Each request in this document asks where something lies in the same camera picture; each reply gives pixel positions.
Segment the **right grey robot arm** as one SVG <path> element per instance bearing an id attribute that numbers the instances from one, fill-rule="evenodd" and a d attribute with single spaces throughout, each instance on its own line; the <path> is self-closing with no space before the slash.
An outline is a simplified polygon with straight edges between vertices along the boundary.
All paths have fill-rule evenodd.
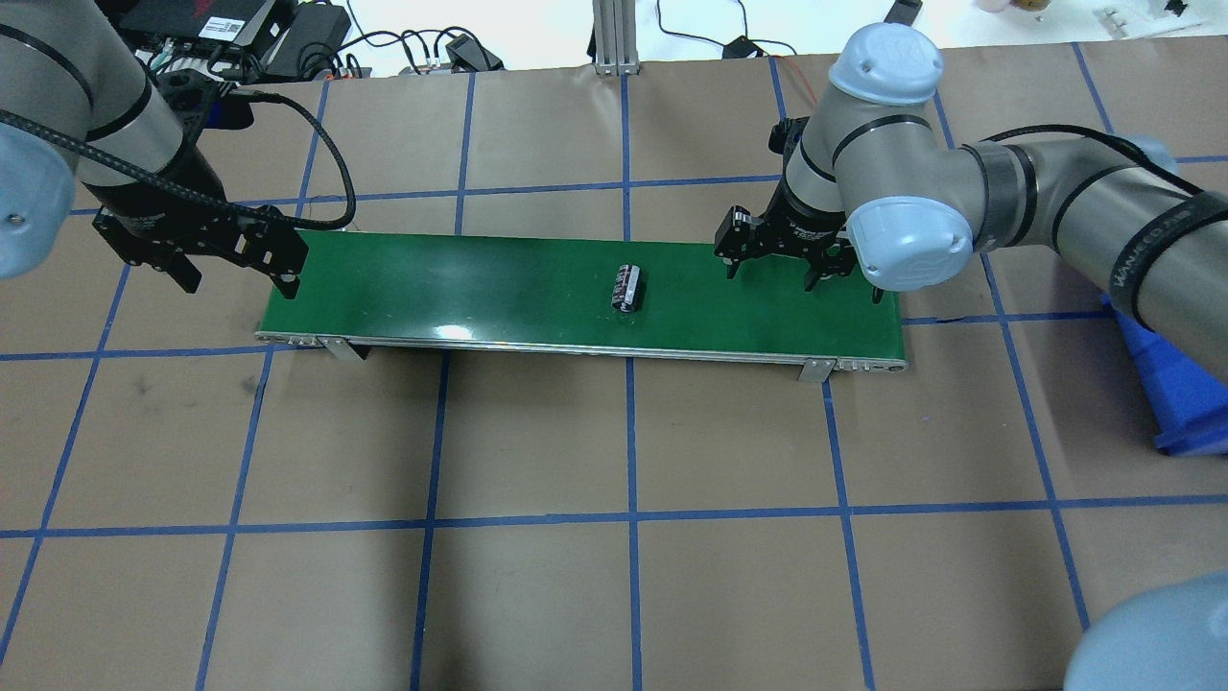
<path id="1" fill-rule="evenodd" d="M 910 373 L 826 393 L 865 682 L 1049 689 L 1140 601 L 1226 569 L 1226 461 L 1144 450 L 1113 318 L 1079 318 L 1185 193 L 1074 131 L 952 150 L 986 302 Z"/>

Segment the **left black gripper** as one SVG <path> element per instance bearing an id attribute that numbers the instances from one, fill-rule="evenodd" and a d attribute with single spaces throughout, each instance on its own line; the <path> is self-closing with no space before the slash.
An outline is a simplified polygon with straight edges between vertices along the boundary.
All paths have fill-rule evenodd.
<path id="1" fill-rule="evenodd" d="M 185 253 L 235 253 L 238 266 L 266 276 L 284 299 L 297 297 L 309 249 L 278 207 L 257 207 L 271 220 L 223 214 L 131 179 L 93 182 L 91 194 L 99 203 L 92 226 L 106 245 L 128 264 L 151 264 L 184 293 L 201 287 L 201 271 Z"/>

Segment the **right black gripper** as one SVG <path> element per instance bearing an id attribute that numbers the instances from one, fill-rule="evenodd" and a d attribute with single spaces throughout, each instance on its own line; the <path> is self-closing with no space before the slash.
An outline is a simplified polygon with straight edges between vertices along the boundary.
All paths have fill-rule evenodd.
<path id="1" fill-rule="evenodd" d="M 806 259 L 804 292 L 828 279 L 846 279 L 857 255 L 845 232 L 842 211 L 812 206 L 780 180 L 760 216 L 739 205 L 729 207 L 715 233 L 713 255 L 725 264 L 725 279 L 736 279 L 740 264 L 779 254 Z"/>

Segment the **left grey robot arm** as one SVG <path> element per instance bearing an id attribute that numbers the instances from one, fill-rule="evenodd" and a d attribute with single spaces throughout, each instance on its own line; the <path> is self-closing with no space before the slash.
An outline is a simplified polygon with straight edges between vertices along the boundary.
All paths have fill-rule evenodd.
<path id="1" fill-rule="evenodd" d="M 193 255 L 298 290 L 307 245 L 275 207 L 228 209 L 223 185 L 106 14 L 91 1 L 5 1 L 2 276 L 34 271 L 68 218 L 74 185 L 99 204 L 93 226 L 131 266 L 196 292 Z"/>

